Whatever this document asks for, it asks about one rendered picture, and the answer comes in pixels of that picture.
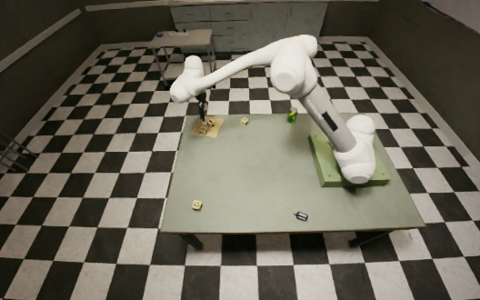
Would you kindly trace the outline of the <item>green and yellow drink can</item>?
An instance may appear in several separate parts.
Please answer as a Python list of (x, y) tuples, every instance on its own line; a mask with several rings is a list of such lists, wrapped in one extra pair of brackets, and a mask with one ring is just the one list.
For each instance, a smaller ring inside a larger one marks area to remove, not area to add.
[(296, 120), (298, 109), (296, 107), (291, 107), (288, 112), (287, 122), (293, 124)]

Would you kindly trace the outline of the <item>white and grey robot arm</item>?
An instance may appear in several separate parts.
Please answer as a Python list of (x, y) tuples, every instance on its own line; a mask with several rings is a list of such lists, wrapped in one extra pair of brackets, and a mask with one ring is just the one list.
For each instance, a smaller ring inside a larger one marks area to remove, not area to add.
[(282, 94), (297, 98), (310, 114), (329, 139), (328, 144), (345, 179), (354, 184), (366, 183), (375, 173), (375, 123), (366, 115), (355, 115), (344, 122), (317, 84), (317, 75), (310, 61), (316, 53), (317, 43), (312, 36), (288, 37), (244, 55), (207, 76), (201, 59), (189, 56), (185, 60), (184, 72), (174, 81), (169, 94), (174, 102), (182, 104), (204, 93), (206, 88), (250, 67), (270, 65), (273, 87)]

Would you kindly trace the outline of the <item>tan flat mat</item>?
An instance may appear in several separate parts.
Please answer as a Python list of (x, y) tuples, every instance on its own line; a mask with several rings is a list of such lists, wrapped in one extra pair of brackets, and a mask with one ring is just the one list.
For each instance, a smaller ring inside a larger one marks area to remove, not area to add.
[(214, 118), (214, 117), (209, 117), (209, 116), (205, 116), (205, 120), (208, 121), (210, 119), (213, 119), (214, 122), (215, 122), (215, 126), (210, 128), (208, 125), (207, 125), (207, 122), (206, 122), (206, 125), (203, 125), (202, 124), (202, 120), (198, 119), (198, 121), (196, 122), (195, 124), (195, 127), (192, 131), (192, 135), (200, 135), (200, 132), (199, 132), (199, 129), (201, 126), (204, 126), (204, 127), (207, 127), (207, 133), (206, 135), (202, 135), (202, 136), (207, 136), (207, 137), (213, 137), (213, 138), (217, 138), (217, 135), (219, 133), (219, 130), (222, 126), (222, 123), (224, 122), (224, 119), (221, 119), (221, 118)]

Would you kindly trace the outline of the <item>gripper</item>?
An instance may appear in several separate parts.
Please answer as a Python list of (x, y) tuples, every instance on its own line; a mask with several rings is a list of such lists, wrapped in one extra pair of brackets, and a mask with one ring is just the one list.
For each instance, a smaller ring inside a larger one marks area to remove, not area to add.
[(206, 92), (195, 96), (195, 99), (198, 100), (199, 112), (200, 112), (200, 119), (202, 120), (202, 124), (206, 125), (205, 120), (205, 111), (208, 110), (207, 108), (207, 101), (206, 101)]

